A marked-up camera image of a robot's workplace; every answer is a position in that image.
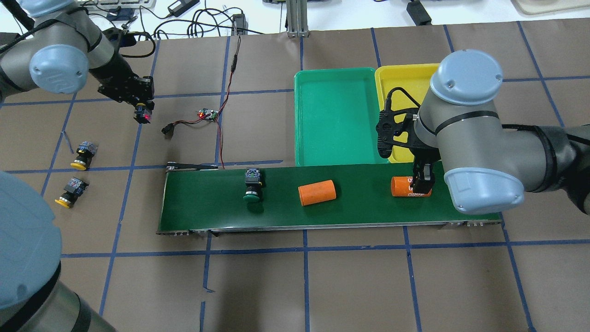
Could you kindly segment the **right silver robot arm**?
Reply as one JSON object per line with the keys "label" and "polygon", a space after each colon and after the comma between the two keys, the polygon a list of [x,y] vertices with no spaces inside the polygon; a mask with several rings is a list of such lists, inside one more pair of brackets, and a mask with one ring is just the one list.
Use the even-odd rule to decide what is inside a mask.
{"label": "right silver robot arm", "polygon": [[453,206],[464,214],[503,212],[521,205],[527,192],[556,190],[588,214],[588,124],[502,124],[494,103],[502,84],[503,70],[486,52],[447,55],[415,107],[394,111],[393,93],[406,90],[389,91],[376,125],[379,155],[409,149],[411,187],[421,194],[434,187],[434,164],[442,162]]}

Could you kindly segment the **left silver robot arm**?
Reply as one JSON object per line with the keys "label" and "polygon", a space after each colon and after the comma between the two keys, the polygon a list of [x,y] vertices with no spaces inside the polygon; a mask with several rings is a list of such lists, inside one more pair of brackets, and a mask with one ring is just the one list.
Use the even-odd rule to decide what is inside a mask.
{"label": "left silver robot arm", "polygon": [[76,1],[19,0],[18,5],[34,27],[1,47],[2,101],[37,88],[76,93],[91,75],[99,82],[99,93],[132,105],[137,116],[153,110],[153,77],[135,74]]}

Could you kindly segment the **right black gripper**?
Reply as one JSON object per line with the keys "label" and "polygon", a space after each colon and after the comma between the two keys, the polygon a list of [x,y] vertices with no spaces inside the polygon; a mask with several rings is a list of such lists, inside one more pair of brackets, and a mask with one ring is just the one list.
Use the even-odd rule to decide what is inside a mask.
{"label": "right black gripper", "polygon": [[[414,107],[394,111],[392,97],[395,92],[403,93]],[[410,186],[413,193],[428,194],[435,183],[434,164],[438,161],[438,149],[422,141],[414,128],[420,106],[404,88],[393,88],[388,92],[376,125],[377,150],[382,158],[387,158],[394,146],[409,149],[414,155]]]}

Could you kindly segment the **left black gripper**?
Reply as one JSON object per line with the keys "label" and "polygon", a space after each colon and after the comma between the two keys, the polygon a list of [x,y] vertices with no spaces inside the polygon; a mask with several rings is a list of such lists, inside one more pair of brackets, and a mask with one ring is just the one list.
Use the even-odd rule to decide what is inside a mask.
{"label": "left black gripper", "polygon": [[131,69],[126,56],[120,54],[120,46],[130,47],[137,44],[134,36],[137,32],[128,32],[119,28],[103,31],[104,41],[114,47],[111,59],[94,69],[94,77],[99,82],[97,91],[118,103],[125,102],[137,111],[154,109],[154,78],[139,76]]}

